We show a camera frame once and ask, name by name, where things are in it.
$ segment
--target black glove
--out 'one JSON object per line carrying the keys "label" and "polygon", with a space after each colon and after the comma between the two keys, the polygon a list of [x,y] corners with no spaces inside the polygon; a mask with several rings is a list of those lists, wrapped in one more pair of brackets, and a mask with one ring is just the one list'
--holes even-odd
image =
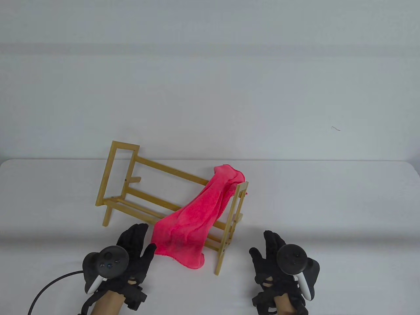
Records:
{"label": "black glove", "polygon": [[124,231],[117,241],[117,245],[124,248],[129,255],[129,264],[125,271],[118,277],[103,281],[97,291],[83,304],[81,314],[86,315],[88,308],[99,300],[107,291],[113,291],[125,296],[125,303],[131,310],[137,310],[147,295],[139,286],[146,278],[150,263],[155,255],[156,245],[149,244],[143,250],[143,241],[149,226],[146,223],[134,224]]}
{"label": "black glove", "polygon": [[123,232],[117,241],[117,245],[124,248],[130,257],[129,265],[124,274],[130,275],[130,280],[137,284],[143,283],[149,270],[150,263],[155,255],[156,245],[149,244],[143,250],[143,241],[149,226],[146,223],[134,224]]}
{"label": "black glove", "polygon": [[274,297],[288,294],[290,303],[297,310],[298,315],[307,315],[305,300],[293,276],[285,274],[277,265],[277,252],[286,245],[285,241],[272,231],[264,232],[265,239],[265,259],[255,247],[249,250],[252,263],[255,268],[255,282],[264,290],[252,299],[253,305],[257,308],[259,315],[276,314],[269,312],[268,308],[275,308]]}

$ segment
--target pink towel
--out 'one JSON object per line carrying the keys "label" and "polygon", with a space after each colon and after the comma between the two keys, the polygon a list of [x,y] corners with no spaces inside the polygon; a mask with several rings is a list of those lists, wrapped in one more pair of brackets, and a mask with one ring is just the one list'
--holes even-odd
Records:
{"label": "pink towel", "polygon": [[202,267],[201,251],[207,235],[236,186],[244,181],[244,175],[230,165],[216,166],[213,178],[193,201],[156,223],[152,236],[155,254],[172,257],[191,269]]}

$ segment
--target vr controller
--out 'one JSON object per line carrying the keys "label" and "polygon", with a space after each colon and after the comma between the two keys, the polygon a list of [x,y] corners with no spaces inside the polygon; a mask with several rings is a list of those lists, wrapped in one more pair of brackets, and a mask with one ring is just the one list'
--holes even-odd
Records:
{"label": "vr controller", "polygon": [[84,291],[95,293],[102,281],[120,276],[129,264],[127,251],[117,245],[104,248],[100,252],[87,254],[82,269],[86,281]]}
{"label": "vr controller", "polygon": [[288,275],[298,281],[303,297],[312,301],[315,296],[314,285],[319,274],[319,263],[309,258],[303,248],[286,244],[277,252],[277,264]]}

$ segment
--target forearm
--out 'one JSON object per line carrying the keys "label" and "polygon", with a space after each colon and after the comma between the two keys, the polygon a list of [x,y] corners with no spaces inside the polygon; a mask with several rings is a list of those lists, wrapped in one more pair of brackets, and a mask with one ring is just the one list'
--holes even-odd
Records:
{"label": "forearm", "polygon": [[[269,281],[273,281],[272,277],[267,278],[267,280]],[[272,284],[267,284],[264,283],[263,286],[267,286],[270,287],[272,286]],[[276,304],[276,308],[277,308],[277,314],[278,315],[292,315],[292,314],[296,314],[296,310],[295,308],[292,306],[292,304],[290,303],[289,300],[289,295],[287,293],[275,297],[274,298],[274,303]]]}
{"label": "forearm", "polygon": [[96,302],[91,315],[118,315],[125,299],[121,294],[108,291]]}

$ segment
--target wooden rack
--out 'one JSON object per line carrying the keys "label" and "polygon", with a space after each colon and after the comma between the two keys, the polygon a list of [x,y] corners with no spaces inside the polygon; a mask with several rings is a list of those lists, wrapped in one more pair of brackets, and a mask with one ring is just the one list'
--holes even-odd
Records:
{"label": "wooden rack", "polygon": [[[130,151],[133,151],[133,154],[131,155],[130,164],[127,170],[127,175],[124,180],[123,189],[121,191],[121,196],[116,196],[116,197],[113,196],[109,198],[104,198],[109,176],[111,173],[111,168],[114,163],[117,149],[130,150]],[[133,176],[135,163],[140,163],[140,164],[155,168],[157,170],[166,172],[168,174],[172,174],[174,176],[186,179],[188,181],[192,181],[197,184],[201,184],[203,186],[207,185],[208,183],[207,179],[200,178],[198,176],[185,173],[175,168],[142,158],[138,156],[139,149],[140,149],[140,146],[136,144],[112,141],[111,149],[108,155],[108,160],[105,165],[104,175],[101,181],[101,186],[99,188],[98,197],[96,199],[96,206],[102,206],[102,205],[107,206],[105,217],[102,223],[103,226],[108,226],[113,209],[119,210],[121,212],[124,212],[128,215],[131,215],[135,218],[138,218],[144,222],[147,222],[153,225],[156,224],[156,222],[158,222],[160,219],[163,219],[166,216],[162,213],[159,213],[157,211],[148,209],[146,207],[140,206],[136,203],[126,200],[127,194],[144,199],[146,201],[154,203],[155,205],[159,205],[163,208],[170,209],[172,211],[178,211],[179,209],[182,208],[179,205],[157,198],[155,196],[152,196],[140,190],[131,188],[130,187],[131,183],[139,183],[141,181],[141,177]],[[235,195],[232,200],[232,206],[229,210],[227,221],[225,223],[221,221],[216,221],[214,223],[213,225],[214,227],[219,228],[220,230],[223,230],[222,238],[219,238],[212,234],[208,234],[207,236],[205,246],[218,252],[218,262],[215,269],[216,275],[219,275],[220,273],[220,268],[222,267],[223,258],[224,258],[226,249],[228,248],[229,244],[232,241],[236,225],[242,219],[241,207],[245,199],[247,188],[248,188],[247,181],[242,184],[239,184],[236,187]]]}

